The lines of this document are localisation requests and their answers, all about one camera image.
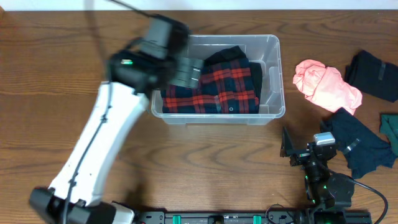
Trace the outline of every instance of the black cloth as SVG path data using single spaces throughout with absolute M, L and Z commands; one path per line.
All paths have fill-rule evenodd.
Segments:
M 246 54 L 241 50 L 239 46 L 231 47 L 229 49 L 223 49 L 219 52 L 214 53 L 208 57 L 203 66 L 208 67 L 222 62 L 230 62 L 232 60 L 246 58 Z M 256 97 L 261 96 L 262 88 L 262 68 L 260 63 L 250 62 L 250 74 L 254 85 L 254 92 Z
M 354 179 L 362 178 L 376 170 L 377 166 L 392 168 L 397 158 L 390 144 L 377 137 L 343 108 L 321 123 L 321 131 L 330 131 L 336 139 L 338 150 L 347 152 L 345 158 Z
M 398 67 L 361 51 L 346 68 L 344 81 L 383 100 L 398 100 Z

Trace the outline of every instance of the crumpled pink fabric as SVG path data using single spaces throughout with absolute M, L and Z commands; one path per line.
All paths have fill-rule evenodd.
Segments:
M 313 104 L 336 112 L 339 108 L 354 115 L 362 103 L 362 93 L 344 82 L 340 72 L 315 60 L 304 60 L 296 66 L 293 84 Z

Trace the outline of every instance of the folded clothing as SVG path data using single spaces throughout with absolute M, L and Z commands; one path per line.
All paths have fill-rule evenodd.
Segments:
M 372 96 L 390 102 L 398 100 L 398 67 L 364 50 L 353 57 L 344 80 Z
M 162 90 L 163 113 L 258 113 L 249 60 L 204 67 L 197 89 L 170 85 Z
M 338 150 L 344 153 L 354 179 L 362 178 L 380 165 L 392 168 L 397 158 L 388 142 L 377 137 L 343 108 L 321 123 L 321 131 L 330 131 L 335 137 Z
M 362 94 L 343 81 L 340 72 L 314 60 L 304 60 L 296 66 L 293 83 L 315 105 L 335 112 L 339 108 L 354 114 L 362 103 Z
M 387 135 L 392 151 L 398 156 L 398 114 L 382 114 L 380 133 Z
M 231 47 L 228 49 L 220 50 L 208 57 L 203 66 L 207 67 L 221 62 L 230 62 L 235 59 L 246 58 L 246 54 L 239 46 Z M 262 88 L 262 68 L 261 64 L 250 62 L 250 74 L 254 85 L 254 92 L 260 100 Z

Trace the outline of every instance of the green indicator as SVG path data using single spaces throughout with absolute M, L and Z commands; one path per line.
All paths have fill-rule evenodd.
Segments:
M 261 216 L 254 215 L 253 216 L 253 224 L 261 224 Z
M 181 224 L 181 216 L 174 215 L 173 216 L 173 224 Z
M 133 62 L 130 59 L 122 59 L 120 62 L 122 65 L 132 65 Z

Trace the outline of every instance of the wooden table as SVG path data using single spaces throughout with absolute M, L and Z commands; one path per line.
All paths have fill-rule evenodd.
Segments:
M 104 200 L 168 210 L 266 210 L 274 203 L 308 205 L 303 172 L 279 157 L 288 126 L 297 147 L 318 132 L 330 112 L 292 84 L 306 58 L 344 74 L 366 49 L 398 64 L 396 11 L 161 12 L 194 34 L 275 34 L 280 39 L 286 114 L 267 126 L 168 126 L 150 113 L 129 134 L 113 165 Z M 97 37 L 107 54 L 142 35 L 148 20 L 133 12 L 96 12 Z M 42 223 L 29 208 L 31 190 L 49 185 L 69 157 L 95 102 L 103 64 L 82 12 L 6 12 L 0 21 L 0 223 Z M 364 94 L 355 116 L 378 136 L 380 113 L 398 113 Z M 329 162 L 350 174 L 339 153 Z M 398 170 L 379 167 L 360 181 L 381 191 L 398 222 Z M 353 208 L 376 221 L 383 202 L 356 187 Z

